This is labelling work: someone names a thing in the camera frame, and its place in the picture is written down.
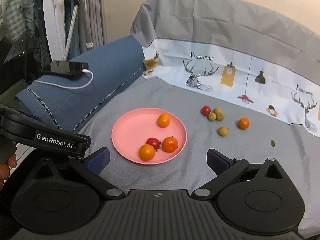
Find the person's left hand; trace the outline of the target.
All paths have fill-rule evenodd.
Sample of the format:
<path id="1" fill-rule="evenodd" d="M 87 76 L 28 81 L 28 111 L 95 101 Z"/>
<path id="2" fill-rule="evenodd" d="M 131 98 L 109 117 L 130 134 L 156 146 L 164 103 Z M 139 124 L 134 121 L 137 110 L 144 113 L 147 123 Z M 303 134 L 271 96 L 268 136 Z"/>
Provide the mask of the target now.
<path id="1" fill-rule="evenodd" d="M 10 177 L 10 169 L 17 166 L 17 158 L 14 153 L 5 164 L 0 165 L 0 190 L 3 189 L 4 182 Z"/>

